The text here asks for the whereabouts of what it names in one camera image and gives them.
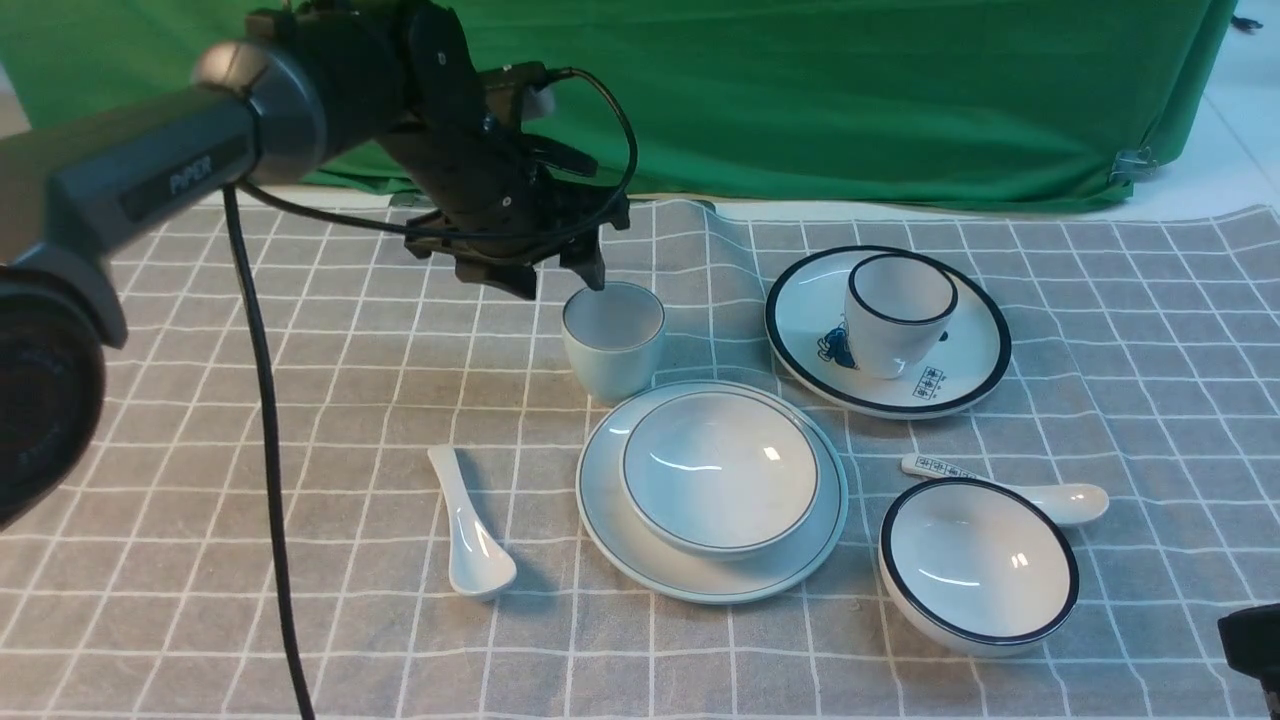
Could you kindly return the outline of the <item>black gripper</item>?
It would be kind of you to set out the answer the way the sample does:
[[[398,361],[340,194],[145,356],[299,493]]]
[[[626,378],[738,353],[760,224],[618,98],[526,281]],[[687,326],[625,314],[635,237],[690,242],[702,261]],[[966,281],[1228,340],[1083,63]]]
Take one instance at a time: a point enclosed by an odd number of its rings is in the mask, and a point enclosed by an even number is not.
[[[536,300],[535,268],[550,258],[590,291],[604,290],[600,228],[628,228],[631,172],[596,184],[594,158],[522,127],[536,95],[564,79],[589,82],[631,135],[613,94],[577,68],[527,61],[425,70],[407,113],[376,137],[433,205],[404,228],[415,258],[452,256],[458,282],[525,301]]]

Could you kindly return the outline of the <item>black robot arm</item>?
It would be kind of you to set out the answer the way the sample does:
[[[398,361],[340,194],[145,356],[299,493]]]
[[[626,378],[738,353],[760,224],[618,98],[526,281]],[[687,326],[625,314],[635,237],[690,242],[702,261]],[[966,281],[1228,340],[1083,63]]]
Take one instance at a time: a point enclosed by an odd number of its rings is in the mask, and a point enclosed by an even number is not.
[[[637,142],[604,85],[628,163],[598,164],[524,131],[538,95],[576,68],[539,61],[480,72],[457,14],[431,1],[306,1],[244,19],[210,47],[188,87],[3,141],[3,525],[47,497],[99,427],[105,348],[128,327],[109,261],[198,200],[243,190],[282,210],[401,234],[439,252],[463,283],[531,300],[535,265],[557,258],[591,290],[603,225],[630,225]],[[265,184],[302,179],[379,145],[433,204],[404,224],[283,201]]]

